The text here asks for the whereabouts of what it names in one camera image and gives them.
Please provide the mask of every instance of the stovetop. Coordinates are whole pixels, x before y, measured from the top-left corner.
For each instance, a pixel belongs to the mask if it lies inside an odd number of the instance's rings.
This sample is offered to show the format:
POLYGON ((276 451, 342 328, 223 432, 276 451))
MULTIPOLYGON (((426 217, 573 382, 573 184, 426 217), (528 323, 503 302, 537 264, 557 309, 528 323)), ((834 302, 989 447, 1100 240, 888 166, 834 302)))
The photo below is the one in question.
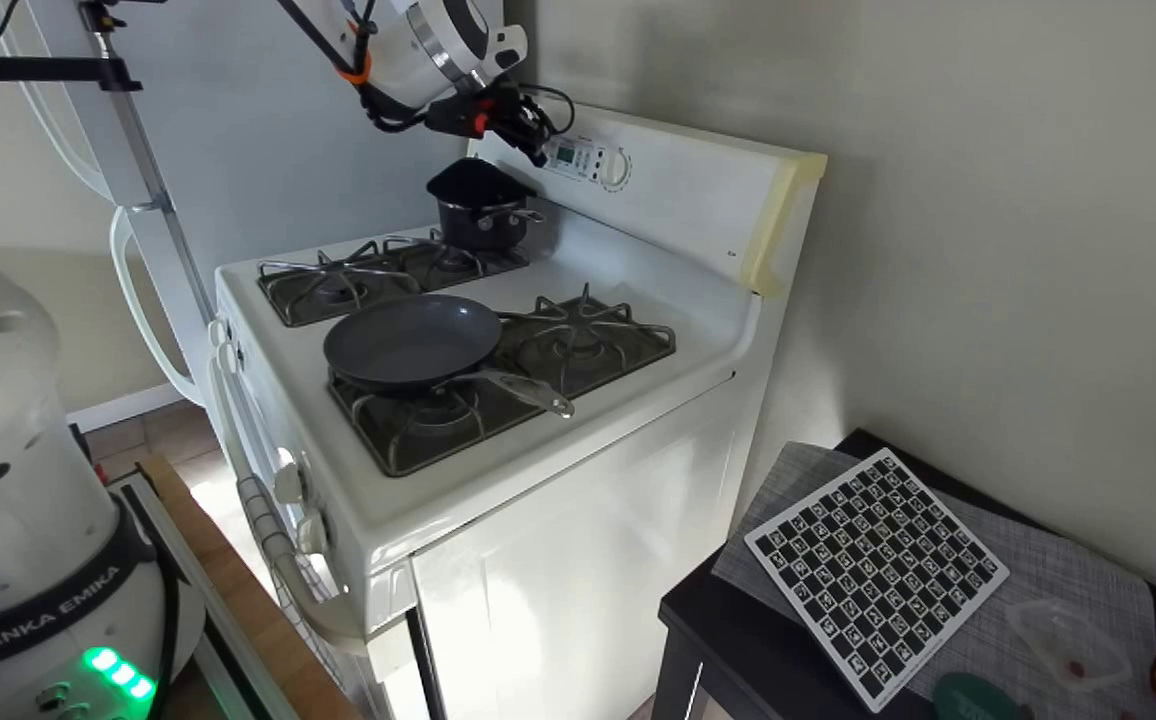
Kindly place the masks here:
MULTIPOLYGON (((566 402, 674 351, 673 328, 639 323, 629 303, 603 303, 586 297, 586 288, 564 303, 538 297, 528 316, 497 316, 500 343, 482 367, 549 382, 566 402)), ((376 470, 393 479, 543 412, 481 382, 481 373, 418 391, 376 391, 351 382, 326 382, 326 391, 370 451, 376 470)))
POLYGON ((443 244, 438 233, 364 240, 347 257, 321 254, 305 267, 260 267, 256 288, 283 328, 361 312, 376 302, 417 297, 511 271, 525 261, 443 244))

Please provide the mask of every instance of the countertop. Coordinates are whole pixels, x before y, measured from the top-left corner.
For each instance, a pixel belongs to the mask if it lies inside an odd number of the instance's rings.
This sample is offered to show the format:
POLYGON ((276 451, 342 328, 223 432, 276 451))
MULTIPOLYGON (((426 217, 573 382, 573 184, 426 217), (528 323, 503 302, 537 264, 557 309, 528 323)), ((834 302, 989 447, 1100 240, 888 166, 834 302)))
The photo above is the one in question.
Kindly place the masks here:
MULTIPOLYGON (((306 644, 296 637, 288 616, 268 601, 268 594, 256 585, 246 564, 230 552, 230 546, 219 536, 219 528, 208 522, 208 512, 189 495, 182 479, 171 473, 169 462, 146 456, 142 463, 146 486, 161 494, 165 507, 171 512, 181 536, 189 539, 192 556, 204 564, 212 590, 223 595, 230 622, 256 650, 268 678, 279 683, 288 706, 299 717, 311 720, 337 720, 337 717, 361 717, 332 678, 321 668, 321 662, 306 654, 306 644)), ((189 688, 171 688, 169 717, 198 717, 192 707, 189 688)))

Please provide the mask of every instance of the black pot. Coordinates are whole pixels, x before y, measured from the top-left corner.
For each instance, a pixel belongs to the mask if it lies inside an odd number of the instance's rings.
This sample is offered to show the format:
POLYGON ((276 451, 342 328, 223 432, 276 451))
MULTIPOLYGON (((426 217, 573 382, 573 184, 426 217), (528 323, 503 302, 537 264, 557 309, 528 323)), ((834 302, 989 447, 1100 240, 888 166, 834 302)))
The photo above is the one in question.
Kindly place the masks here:
POLYGON ((537 192, 482 161, 456 161, 423 188, 438 201, 443 244, 468 254, 511 254, 538 220, 537 192))

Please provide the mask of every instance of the white robot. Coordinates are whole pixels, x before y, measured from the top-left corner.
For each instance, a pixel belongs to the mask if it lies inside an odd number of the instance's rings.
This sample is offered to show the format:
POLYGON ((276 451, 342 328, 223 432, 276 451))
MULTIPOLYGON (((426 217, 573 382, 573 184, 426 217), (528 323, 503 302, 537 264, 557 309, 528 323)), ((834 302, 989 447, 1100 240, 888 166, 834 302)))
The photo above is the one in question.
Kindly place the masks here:
MULTIPOLYGON (((521 28, 489 32, 468 0, 398 0, 370 39, 370 5, 283 9, 376 127, 500 133, 543 161, 557 127, 497 84, 528 54, 521 28)), ((146 717, 192 642, 176 630, 176 581, 65 424, 54 359, 49 312, 0 277, 0 717, 146 717)))

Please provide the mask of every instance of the pot handle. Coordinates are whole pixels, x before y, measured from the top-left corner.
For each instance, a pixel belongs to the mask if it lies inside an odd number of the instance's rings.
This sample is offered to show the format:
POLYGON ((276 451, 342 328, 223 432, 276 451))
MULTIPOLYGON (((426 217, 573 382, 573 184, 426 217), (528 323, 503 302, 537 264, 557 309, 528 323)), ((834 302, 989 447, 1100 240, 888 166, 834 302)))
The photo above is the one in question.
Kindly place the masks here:
POLYGON ((537 377, 521 377, 521 373, 463 373, 456 382, 497 384, 511 402, 543 407, 543 412, 557 412, 558 420, 575 418, 575 405, 564 391, 557 391, 553 384, 537 382, 537 377))

